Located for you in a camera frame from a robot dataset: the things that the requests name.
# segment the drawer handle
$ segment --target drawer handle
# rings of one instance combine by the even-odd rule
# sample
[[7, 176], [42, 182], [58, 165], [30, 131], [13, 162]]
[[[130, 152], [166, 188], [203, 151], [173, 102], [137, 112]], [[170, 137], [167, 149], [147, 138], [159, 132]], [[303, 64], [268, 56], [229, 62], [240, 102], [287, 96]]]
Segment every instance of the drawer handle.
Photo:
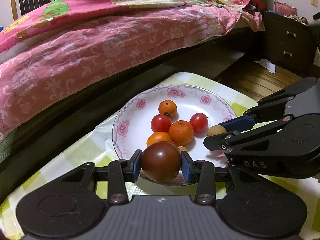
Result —
[[290, 52], [284, 51], [283, 54], [288, 54], [290, 57], [292, 57], [292, 54]]
[[288, 32], [288, 31], [287, 31], [287, 34], [288, 34], [288, 35], [292, 35], [293, 37], [297, 37], [297, 35], [296, 35], [296, 34], [291, 33], [291, 32]]

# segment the wooden nightstand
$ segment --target wooden nightstand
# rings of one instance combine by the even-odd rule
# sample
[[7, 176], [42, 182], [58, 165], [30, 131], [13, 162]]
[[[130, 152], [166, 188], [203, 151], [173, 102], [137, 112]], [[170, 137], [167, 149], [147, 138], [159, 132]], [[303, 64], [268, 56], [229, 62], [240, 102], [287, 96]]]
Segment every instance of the wooden nightstand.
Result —
[[316, 44], [308, 27], [281, 15], [265, 12], [262, 57], [294, 73], [307, 74]]

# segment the wall switch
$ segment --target wall switch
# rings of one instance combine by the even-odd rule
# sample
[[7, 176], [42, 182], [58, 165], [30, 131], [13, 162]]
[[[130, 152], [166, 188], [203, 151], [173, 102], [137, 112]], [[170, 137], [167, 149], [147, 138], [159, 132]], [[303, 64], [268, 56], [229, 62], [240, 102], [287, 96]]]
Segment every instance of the wall switch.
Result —
[[311, 4], [318, 7], [318, 0], [311, 0]]

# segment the wooden floor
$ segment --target wooden floor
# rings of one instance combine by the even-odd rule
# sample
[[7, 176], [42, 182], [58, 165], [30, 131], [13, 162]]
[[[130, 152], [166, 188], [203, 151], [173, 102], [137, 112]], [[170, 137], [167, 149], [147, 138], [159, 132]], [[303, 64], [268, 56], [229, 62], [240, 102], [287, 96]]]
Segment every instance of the wooden floor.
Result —
[[244, 56], [222, 72], [217, 79], [220, 79], [221, 84], [258, 101], [300, 80], [301, 77], [278, 66], [276, 73], [272, 74], [252, 58]]

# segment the pink flower pattern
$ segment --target pink flower pattern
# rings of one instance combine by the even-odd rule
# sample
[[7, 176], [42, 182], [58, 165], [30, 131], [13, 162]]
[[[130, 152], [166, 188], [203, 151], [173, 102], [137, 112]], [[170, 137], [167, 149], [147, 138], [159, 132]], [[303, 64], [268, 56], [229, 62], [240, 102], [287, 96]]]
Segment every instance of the pink flower pattern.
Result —
[[143, 108], [145, 108], [147, 105], [146, 101], [144, 99], [138, 99], [138, 102], [136, 103], [136, 107], [139, 110], [142, 110]]
[[202, 96], [200, 102], [207, 106], [211, 102], [211, 97], [208, 96], [208, 95], [207, 96]]
[[174, 86], [171, 88], [168, 88], [167, 90], [169, 97], [174, 98], [184, 98], [186, 96], [185, 93], [183, 93], [181, 90], [179, 90], [178, 86]]
[[228, 114], [227, 117], [225, 119], [223, 119], [223, 121], [226, 122], [226, 121], [229, 121], [231, 119], [233, 119], [232, 115]]
[[129, 120], [125, 120], [124, 122], [117, 122], [117, 132], [122, 137], [127, 136], [128, 128], [129, 128]]

